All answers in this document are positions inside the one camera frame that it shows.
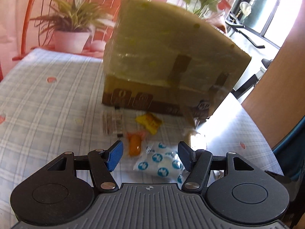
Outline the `white blue dotted candy packet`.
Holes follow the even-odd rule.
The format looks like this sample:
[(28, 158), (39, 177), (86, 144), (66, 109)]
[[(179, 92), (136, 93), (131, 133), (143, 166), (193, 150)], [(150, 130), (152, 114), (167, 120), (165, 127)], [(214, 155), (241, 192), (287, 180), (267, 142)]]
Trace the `white blue dotted candy packet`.
[(181, 185), (185, 167), (179, 158), (177, 145), (151, 142), (134, 164), (133, 170)]

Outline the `small orange sausage packet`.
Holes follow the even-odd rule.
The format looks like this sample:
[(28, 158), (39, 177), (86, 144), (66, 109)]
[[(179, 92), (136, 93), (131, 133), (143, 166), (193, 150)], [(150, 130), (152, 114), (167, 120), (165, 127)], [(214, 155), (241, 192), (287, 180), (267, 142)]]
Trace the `small orange sausage packet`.
[(127, 132), (127, 139), (129, 142), (129, 156), (136, 157), (142, 151), (142, 142), (146, 138), (145, 131)]

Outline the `clear striped snack packet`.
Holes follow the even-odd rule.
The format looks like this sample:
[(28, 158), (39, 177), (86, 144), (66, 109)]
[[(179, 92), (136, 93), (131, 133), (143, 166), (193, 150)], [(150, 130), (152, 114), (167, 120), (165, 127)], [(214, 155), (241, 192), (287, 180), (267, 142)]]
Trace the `clear striped snack packet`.
[(123, 137), (123, 113), (119, 110), (104, 111), (102, 114), (102, 130), (106, 136), (116, 135), (118, 138)]

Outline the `small yellow snack packet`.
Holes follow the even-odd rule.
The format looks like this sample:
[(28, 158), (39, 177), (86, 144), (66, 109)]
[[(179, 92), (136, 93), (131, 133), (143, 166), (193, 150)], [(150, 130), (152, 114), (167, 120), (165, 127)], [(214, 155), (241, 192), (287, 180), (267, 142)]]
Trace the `small yellow snack packet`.
[(152, 113), (146, 113), (136, 117), (136, 122), (142, 125), (150, 134), (157, 134), (162, 120), (157, 118)]

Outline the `plaid blue tablecloth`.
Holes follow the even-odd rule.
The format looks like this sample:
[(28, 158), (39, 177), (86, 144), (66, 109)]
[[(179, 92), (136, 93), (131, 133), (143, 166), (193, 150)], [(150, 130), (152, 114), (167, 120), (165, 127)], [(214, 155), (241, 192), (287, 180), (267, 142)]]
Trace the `plaid blue tablecloth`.
[[(1, 82), (1, 228), (17, 222), (13, 189), (64, 152), (86, 155), (109, 148), (103, 133), (102, 61), (36, 49)], [(228, 95), (200, 129), (201, 147), (214, 155), (234, 151), (263, 170), (281, 167), (251, 117)]]

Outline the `teal curtain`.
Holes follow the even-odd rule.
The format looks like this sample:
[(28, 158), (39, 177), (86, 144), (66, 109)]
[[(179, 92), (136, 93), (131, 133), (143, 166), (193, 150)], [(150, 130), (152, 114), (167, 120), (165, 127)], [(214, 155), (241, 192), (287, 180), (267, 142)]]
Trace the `teal curtain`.
[(284, 176), (296, 181), (304, 161), (304, 117), (272, 150)]

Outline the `wooden door panel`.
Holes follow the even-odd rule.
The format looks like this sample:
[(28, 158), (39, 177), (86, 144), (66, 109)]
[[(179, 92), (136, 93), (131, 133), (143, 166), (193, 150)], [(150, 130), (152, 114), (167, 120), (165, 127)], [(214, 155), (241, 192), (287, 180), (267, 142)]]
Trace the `wooden door panel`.
[(304, 17), (242, 103), (271, 148), (304, 117)]

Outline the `cardboard box with plastic liner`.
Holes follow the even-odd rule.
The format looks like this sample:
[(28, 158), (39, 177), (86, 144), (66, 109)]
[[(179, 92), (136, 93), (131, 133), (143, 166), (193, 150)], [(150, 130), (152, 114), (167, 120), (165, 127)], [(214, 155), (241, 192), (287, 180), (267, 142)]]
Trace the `cardboard box with plastic liner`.
[(121, 0), (103, 55), (102, 103), (205, 120), (250, 61), (231, 39), (180, 7)]

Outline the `black exercise bike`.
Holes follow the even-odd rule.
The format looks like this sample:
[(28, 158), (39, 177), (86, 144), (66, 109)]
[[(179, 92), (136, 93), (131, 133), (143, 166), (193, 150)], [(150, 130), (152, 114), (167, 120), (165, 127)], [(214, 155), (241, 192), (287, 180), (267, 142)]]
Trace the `black exercise bike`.
[(259, 83), (271, 60), (264, 56), (267, 51), (267, 43), (248, 31), (234, 14), (229, 13), (225, 23), (229, 38), (251, 57), (250, 63), (232, 89), (234, 97), (242, 103)]

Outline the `white round lamp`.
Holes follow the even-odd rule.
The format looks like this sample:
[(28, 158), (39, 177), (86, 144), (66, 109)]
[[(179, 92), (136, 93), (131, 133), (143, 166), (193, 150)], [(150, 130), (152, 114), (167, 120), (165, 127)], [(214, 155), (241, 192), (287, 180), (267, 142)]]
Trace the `white round lamp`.
[(245, 17), (249, 16), (252, 12), (252, 6), (246, 1), (241, 2), (239, 8)]

